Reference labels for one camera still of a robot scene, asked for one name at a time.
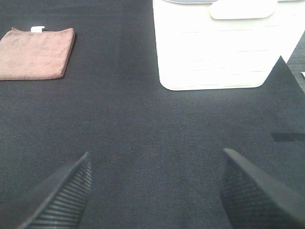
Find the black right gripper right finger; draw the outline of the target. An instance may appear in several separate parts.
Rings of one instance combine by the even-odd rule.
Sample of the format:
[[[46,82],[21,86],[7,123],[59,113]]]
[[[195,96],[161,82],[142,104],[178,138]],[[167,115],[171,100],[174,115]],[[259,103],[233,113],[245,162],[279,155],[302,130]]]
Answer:
[[[233,229],[305,227],[305,197],[232,149],[221,153],[217,184]]]

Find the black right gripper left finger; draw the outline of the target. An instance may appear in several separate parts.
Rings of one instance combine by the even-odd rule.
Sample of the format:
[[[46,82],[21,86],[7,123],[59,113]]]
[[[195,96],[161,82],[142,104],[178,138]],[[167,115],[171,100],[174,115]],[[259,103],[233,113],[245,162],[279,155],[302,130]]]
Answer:
[[[0,207],[2,229],[76,229],[92,187],[90,154],[71,160]]]

